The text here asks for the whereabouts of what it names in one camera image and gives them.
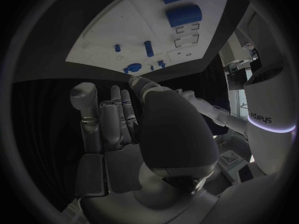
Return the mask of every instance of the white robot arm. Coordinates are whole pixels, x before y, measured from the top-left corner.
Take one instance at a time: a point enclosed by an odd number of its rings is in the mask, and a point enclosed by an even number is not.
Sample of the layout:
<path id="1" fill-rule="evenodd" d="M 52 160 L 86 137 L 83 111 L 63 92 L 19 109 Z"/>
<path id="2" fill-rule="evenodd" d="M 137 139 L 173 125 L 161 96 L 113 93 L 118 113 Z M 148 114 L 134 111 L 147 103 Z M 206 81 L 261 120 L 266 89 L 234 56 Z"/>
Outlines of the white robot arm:
<path id="1" fill-rule="evenodd" d="M 194 91 L 183 92 L 182 89 L 179 89 L 177 92 L 187 99 L 191 104 L 193 104 L 198 112 L 211 118 L 217 125 L 227 126 L 228 128 L 244 135 L 246 139 L 248 138 L 246 120 L 235 116 L 230 116 L 228 111 L 218 109 L 212 106 L 209 102 L 200 98 L 196 98 Z"/>

